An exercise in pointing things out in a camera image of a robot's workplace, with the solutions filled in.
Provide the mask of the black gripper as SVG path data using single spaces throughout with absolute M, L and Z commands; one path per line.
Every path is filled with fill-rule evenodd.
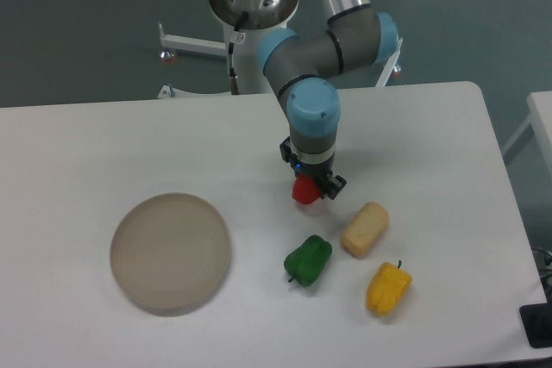
M 335 200 L 347 185 L 347 180 L 339 175 L 332 174 L 334 155 L 322 163 L 310 164 L 301 161 L 297 154 L 292 153 L 290 137 L 286 137 L 279 145 L 281 158 L 289 163 L 295 178 L 305 176 L 310 178 L 321 190 L 321 198 Z

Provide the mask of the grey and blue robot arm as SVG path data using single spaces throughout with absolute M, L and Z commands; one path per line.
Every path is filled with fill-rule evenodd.
M 223 58 L 234 95 L 272 92 L 289 125 L 282 159 L 293 169 L 293 198 L 335 198 L 344 178 L 332 171 L 341 105 L 333 77 L 383 64 L 388 79 L 401 40 L 393 19 L 370 0 L 323 0 L 327 28 L 304 39 L 288 26 L 298 0 L 209 0 L 223 40 L 161 34 L 163 59 L 177 52 Z

